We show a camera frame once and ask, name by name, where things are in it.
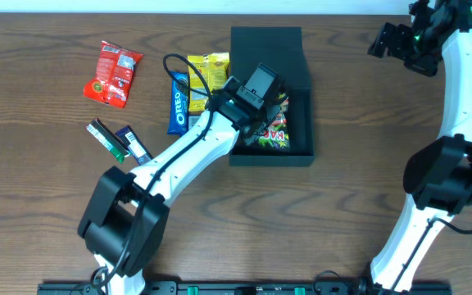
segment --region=black box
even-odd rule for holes
[[[237,79],[250,77],[263,62],[289,87],[289,152],[268,152],[240,143],[229,155],[231,166],[309,166],[315,159],[311,77],[303,55],[302,28],[231,29],[230,67]]]

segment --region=white backdrop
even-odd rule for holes
[[[413,0],[0,0],[0,12],[395,14]]]

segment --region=wooden table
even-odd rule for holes
[[[207,167],[172,207],[147,275],[360,275],[400,215],[407,159],[435,140],[443,113],[443,68],[426,78],[366,54],[385,21],[408,19],[0,14],[0,294],[88,279],[97,264],[76,227],[99,176],[117,163],[86,124],[130,124],[152,153],[163,151],[176,137],[166,135],[170,80],[161,58],[228,51],[231,25],[303,27],[316,160],[242,168],[224,157]],[[145,54],[123,110],[82,98],[102,40]],[[472,207],[456,224],[472,228]],[[449,279],[456,294],[472,293],[472,237],[444,230],[416,278]]]

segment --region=red snack bag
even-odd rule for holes
[[[134,76],[134,65],[143,54],[130,52],[102,41],[96,78],[83,88],[83,96],[97,102],[123,108],[127,103],[130,84]]]

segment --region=white arm segment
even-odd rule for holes
[[[370,264],[370,273],[375,284],[381,284],[382,288],[387,290],[391,289],[403,266],[407,263],[415,249],[416,244],[422,237],[429,220],[433,219],[433,217],[439,217],[445,221],[453,219],[453,216],[447,216],[447,212],[443,210],[429,207],[426,207],[424,210],[418,210],[413,197],[410,194],[406,195],[406,203],[400,218],[398,218],[397,225],[383,247],[382,252]],[[401,292],[411,288],[413,276],[418,265],[433,243],[434,238],[436,238],[444,226],[441,222],[433,224],[433,228],[425,237],[398,285],[395,287],[395,291]]]
[[[472,142],[472,29],[469,33],[461,33],[459,30],[454,32],[442,46],[442,57],[446,67],[446,92],[438,137],[463,134],[466,141]],[[396,227],[382,252],[371,262],[370,272],[375,284],[391,289],[425,231],[428,220],[435,216],[449,222],[454,218],[438,209],[426,207],[418,210],[413,197],[407,194],[403,213]],[[440,222],[434,223],[395,291],[411,288],[418,265],[444,226]]]
[[[209,111],[204,111],[199,120],[184,136],[168,147],[159,156],[143,166],[138,166],[130,172],[136,175],[134,182],[146,188],[154,173],[160,169],[177,152],[191,143],[203,131],[209,119]],[[165,205],[172,206],[179,193],[215,159],[226,155],[236,144],[239,131],[233,127],[232,121],[219,112],[212,118],[211,128],[203,140],[197,142],[161,175],[161,180],[152,187],[150,194],[158,193],[165,198]]]
[[[98,261],[99,266],[106,266],[110,273],[114,266],[110,264],[103,256],[95,254],[94,257]],[[108,294],[110,295],[139,295],[145,289],[145,280],[143,279],[143,270],[136,275],[128,277],[124,275],[114,275],[108,283]]]

